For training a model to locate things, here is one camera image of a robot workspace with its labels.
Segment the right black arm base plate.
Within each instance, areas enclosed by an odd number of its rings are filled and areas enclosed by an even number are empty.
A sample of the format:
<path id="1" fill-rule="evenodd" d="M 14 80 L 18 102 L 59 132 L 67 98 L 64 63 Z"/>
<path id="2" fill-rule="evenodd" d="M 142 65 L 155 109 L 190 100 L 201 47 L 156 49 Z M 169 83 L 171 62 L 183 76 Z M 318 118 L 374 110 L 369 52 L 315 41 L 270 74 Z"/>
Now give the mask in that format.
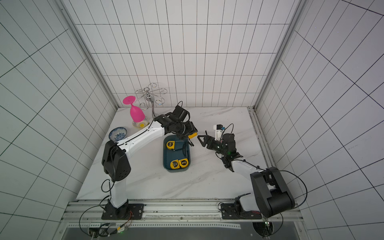
<path id="1" fill-rule="evenodd" d="M 256 211 L 245 211 L 239 204 L 219 203 L 218 209 L 223 220 L 260 220 L 261 213 Z"/>

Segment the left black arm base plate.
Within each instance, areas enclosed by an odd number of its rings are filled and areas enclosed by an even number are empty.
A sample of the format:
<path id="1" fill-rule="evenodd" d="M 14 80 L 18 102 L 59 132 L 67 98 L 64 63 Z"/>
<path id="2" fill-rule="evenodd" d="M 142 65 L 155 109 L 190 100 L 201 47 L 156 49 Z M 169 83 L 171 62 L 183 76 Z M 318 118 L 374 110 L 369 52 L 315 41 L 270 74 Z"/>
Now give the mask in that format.
<path id="1" fill-rule="evenodd" d="M 115 208 L 112 203 L 107 203 L 103 210 L 102 220 L 141 220 L 144 206 L 144 204 L 129 204 L 126 202 L 121 207 Z"/>

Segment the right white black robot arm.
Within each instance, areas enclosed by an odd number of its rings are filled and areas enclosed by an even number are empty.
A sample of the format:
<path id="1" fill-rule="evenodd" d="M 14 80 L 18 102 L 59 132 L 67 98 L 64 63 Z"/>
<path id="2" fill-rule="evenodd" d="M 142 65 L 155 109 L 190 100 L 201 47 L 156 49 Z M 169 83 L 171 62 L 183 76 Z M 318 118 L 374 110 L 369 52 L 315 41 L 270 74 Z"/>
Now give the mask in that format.
<path id="1" fill-rule="evenodd" d="M 296 203 L 281 172 L 270 167 L 262 170 L 247 162 L 236 149 L 234 134 L 224 134 L 221 140 L 209 135 L 197 136 L 201 145 L 220 154 L 226 169 L 237 173 L 252 183 L 253 190 L 239 198 L 240 206 L 247 212 L 255 211 L 264 217 L 272 217 L 293 210 Z"/>

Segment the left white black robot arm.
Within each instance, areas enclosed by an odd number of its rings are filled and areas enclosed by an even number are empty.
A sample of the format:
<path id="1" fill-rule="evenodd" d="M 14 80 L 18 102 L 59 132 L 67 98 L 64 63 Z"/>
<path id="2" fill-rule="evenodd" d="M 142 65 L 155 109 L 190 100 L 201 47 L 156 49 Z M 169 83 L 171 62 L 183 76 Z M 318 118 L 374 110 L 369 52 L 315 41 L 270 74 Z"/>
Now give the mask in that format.
<path id="1" fill-rule="evenodd" d="M 139 132 L 117 142 L 105 144 L 102 157 L 104 172 L 113 182 L 110 190 L 110 203 L 115 209 L 128 202 L 125 178 L 131 172 L 129 158 L 152 141 L 167 134 L 176 135 L 177 139 L 186 141 L 191 147 L 191 139 L 197 136 L 198 130 L 190 120 L 190 112 L 177 105 L 172 112 L 161 114 Z"/>

